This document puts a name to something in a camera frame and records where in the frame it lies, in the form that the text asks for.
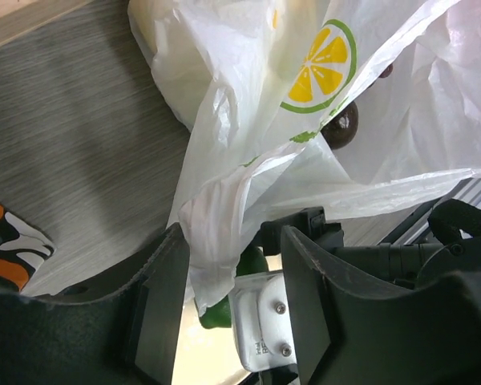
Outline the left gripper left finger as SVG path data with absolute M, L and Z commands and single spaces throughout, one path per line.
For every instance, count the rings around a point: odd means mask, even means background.
M 169 384 L 188 265 L 174 224 L 55 296 L 0 287 L 0 384 Z

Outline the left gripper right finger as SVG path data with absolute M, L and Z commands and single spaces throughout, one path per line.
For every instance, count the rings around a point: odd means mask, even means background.
M 481 237 L 445 248 L 412 290 L 285 227 L 281 256 L 303 384 L 481 384 Z

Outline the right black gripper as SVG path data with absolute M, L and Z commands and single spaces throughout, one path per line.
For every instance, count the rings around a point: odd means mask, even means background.
M 327 251 L 343 246 L 343 230 L 340 223 L 327 223 L 322 207 L 303 209 L 274 221 L 266 221 L 260 227 L 260 247 L 264 255 L 281 252 L 281 231 L 291 226 Z

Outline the green fake fruit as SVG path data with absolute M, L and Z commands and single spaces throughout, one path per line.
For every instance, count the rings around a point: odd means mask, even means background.
M 249 245 L 240 255 L 236 267 L 236 284 L 245 286 L 262 274 L 269 272 L 268 262 L 262 251 L 255 245 Z M 229 297 L 226 295 L 216 305 L 209 307 L 199 317 L 201 326 L 206 330 L 232 327 L 232 312 Z

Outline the white plastic bag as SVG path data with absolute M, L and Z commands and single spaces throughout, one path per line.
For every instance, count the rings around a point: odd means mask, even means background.
M 132 1 L 128 16 L 191 133 L 169 220 L 200 313 L 266 221 L 391 213 L 481 176 L 481 1 Z M 352 102 L 358 131 L 332 150 L 321 129 Z

